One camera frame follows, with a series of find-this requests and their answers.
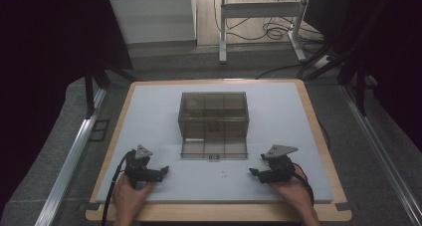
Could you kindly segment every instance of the gray carpet floor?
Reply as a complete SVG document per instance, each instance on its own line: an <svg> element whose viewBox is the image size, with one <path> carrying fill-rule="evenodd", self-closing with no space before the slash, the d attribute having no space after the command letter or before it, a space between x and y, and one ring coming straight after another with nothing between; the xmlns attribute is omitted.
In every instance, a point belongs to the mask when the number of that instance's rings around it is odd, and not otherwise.
<svg viewBox="0 0 422 226"><path fill-rule="evenodd" d="M128 72L144 81L255 79L266 72L261 78L284 79L295 78L300 70L288 44L231 46L226 65L218 63L216 48L142 48L129 50L134 70ZM306 81L316 115L326 129L330 154L353 215L349 222L323 222L323 225L412 225L336 83L337 73L338 69L333 69ZM130 86L121 76L107 74L111 84L98 117L99 124L108 122L107 131L104 139L98 132L92 133L53 225L99 225L86 219L85 210ZM371 91L366 92L366 110L387 152L421 202L421 152L382 109ZM56 125L27 177L7 203L0 225L35 224L85 113L85 83L78 80L69 85Z"/></svg>

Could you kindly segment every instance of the black curtain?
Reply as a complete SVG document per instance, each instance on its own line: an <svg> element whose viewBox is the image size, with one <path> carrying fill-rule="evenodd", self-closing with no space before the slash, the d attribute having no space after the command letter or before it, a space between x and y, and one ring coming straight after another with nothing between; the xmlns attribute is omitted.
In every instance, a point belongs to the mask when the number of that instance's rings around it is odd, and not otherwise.
<svg viewBox="0 0 422 226"><path fill-rule="evenodd" d="M390 0L365 46L374 94L422 150L422 4Z"/></svg>
<svg viewBox="0 0 422 226"><path fill-rule="evenodd" d="M54 126L70 83L99 62L131 69L108 0L0 0L0 209Z"/></svg>

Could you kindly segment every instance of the wooden frame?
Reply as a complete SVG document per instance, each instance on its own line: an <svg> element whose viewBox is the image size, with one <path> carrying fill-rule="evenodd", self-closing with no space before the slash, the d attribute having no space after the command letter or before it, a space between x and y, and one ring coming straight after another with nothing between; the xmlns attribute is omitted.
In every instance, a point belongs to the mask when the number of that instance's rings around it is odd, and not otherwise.
<svg viewBox="0 0 422 226"><path fill-rule="evenodd" d="M320 221L348 221L351 219L351 211L338 211L337 203L346 203L343 189L338 179L328 152L325 140L317 122L311 100L304 83L301 80L197 80L197 81L158 81L158 82L136 82L130 86L123 108L121 110L117 125L115 127L102 170L99 174L97 184L94 188L90 202L96 203L96 195L99 191L102 180L106 174L109 161L112 157L114 148L130 100L135 87L148 85L196 85L196 84L256 84L256 83L295 83L298 88L308 121L310 123L318 153L322 160L323 167L328 177L329 185L332 190L333 200L329 203L316 204L315 210ZM103 208L100 210L87 210L87 219L102 220ZM115 209L111 204L108 209L107 219L115 218ZM300 221L296 211L288 204L284 203L244 203L244 204L211 204L211 203L146 203L141 212L136 216L139 221L160 221L160 222L289 222Z"/></svg>

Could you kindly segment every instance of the white wall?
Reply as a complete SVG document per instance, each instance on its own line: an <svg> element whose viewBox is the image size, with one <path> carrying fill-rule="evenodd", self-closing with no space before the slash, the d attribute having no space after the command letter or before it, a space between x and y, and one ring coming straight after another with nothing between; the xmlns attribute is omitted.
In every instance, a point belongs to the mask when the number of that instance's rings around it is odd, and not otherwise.
<svg viewBox="0 0 422 226"><path fill-rule="evenodd" d="M195 0L109 0L127 44L196 39Z"/></svg>

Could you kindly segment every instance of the transparent plastic box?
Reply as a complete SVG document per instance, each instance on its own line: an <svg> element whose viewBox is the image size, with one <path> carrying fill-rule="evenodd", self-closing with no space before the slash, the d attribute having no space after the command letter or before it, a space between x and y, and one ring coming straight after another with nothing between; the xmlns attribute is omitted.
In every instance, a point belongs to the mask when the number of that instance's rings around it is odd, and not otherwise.
<svg viewBox="0 0 422 226"><path fill-rule="evenodd" d="M179 111L182 158L247 158L246 93L183 93Z"/></svg>

